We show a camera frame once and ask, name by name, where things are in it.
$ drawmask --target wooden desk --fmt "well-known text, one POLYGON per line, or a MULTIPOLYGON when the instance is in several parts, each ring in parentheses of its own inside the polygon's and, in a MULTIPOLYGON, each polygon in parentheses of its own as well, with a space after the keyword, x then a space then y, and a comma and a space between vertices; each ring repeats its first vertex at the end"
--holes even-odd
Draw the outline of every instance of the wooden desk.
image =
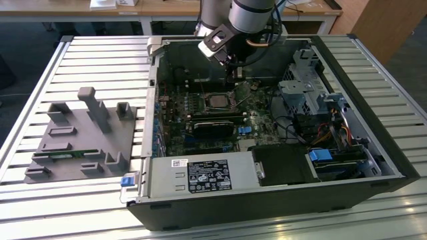
POLYGON ((136 6, 91 11, 91 0, 0 0, 0 22, 140 22, 136 6))
POLYGON ((336 0, 331 34, 355 34, 384 65, 427 14, 427 0, 336 0))
MULTIPOLYGON (((299 4, 296 6, 298 12, 286 8, 282 14, 282 20, 302 21, 302 22, 322 22, 318 33, 328 34, 332 28, 335 19, 342 15, 342 10, 334 10, 324 2, 324 0, 314 0, 312 3, 299 4)), ((154 21, 196 21, 200 9, 199 1, 186 0, 143 0, 142 15, 144 22, 154 21)), ((152 35, 150 24, 143 24, 144 34, 152 35)))
POLYGON ((120 16, 139 15, 143 0, 136 6, 91 11, 91 0, 0 0, 0 16, 120 16))
MULTIPOLYGON (((112 10, 90 10, 91 0, 0 0, 0 22, 140 22, 146 35, 152 35, 154 21, 196 21, 200 3, 184 0, 139 0, 136 6, 112 10)), ((328 34, 336 17, 323 0, 299 4, 296 12, 284 9, 282 20, 322 22, 318 33, 328 34)))

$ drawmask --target black cover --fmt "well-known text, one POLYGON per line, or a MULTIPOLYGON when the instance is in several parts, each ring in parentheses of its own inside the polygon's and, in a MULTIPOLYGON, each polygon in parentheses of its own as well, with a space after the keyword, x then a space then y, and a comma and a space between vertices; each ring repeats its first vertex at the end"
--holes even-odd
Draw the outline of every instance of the black cover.
POLYGON ((306 150, 291 144, 258 146, 252 157, 262 164, 266 178, 259 183, 264 186, 316 183, 306 159, 306 150))

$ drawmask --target slotted metal platform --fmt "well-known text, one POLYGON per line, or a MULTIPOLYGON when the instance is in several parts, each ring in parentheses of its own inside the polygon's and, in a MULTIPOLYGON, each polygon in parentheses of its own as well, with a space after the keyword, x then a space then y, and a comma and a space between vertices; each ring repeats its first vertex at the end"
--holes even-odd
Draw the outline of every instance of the slotted metal platform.
MULTIPOLYGON (((126 209, 119 200, 120 177, 24 184, 24 172, 50 122, 50 103, 67 101, 71 109, 84 108, 78 91, 86 86, 95 87, 96 98, 107 107, 123 101, 138 107, 131 170, 140 169, 148 37, 75 37, 56 49, 0 150, 0 239, 427 239, 426 113, 359 40, 322 38, 421 180, 352 209, 167 232, 144 229, 126 209)), ((327 79, 339 92, 334 77, 327 75, 327 79)))

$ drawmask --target barcode sticker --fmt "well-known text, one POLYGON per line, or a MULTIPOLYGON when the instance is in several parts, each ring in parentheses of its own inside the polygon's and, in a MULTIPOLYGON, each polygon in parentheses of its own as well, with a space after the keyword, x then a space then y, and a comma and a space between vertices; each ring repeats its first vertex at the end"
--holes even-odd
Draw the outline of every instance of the barcode sticker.
POLYGON ((120 11, 119 12, 120 15, 136 15, 139 14, 138 12, 134 12, 134 11, 120 11))
POLYGON ((172 168, 187 167, 188 159, 172 159, 172 168))

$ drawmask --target warning label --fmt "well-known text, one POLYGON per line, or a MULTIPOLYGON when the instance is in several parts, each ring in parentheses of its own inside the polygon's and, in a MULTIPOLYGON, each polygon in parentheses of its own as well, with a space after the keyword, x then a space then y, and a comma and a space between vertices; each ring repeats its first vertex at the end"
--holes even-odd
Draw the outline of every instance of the warning label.
POLYGON ((227 160, 187 163, 188 191, 195 193, 232 189, 232 180, 227 160))

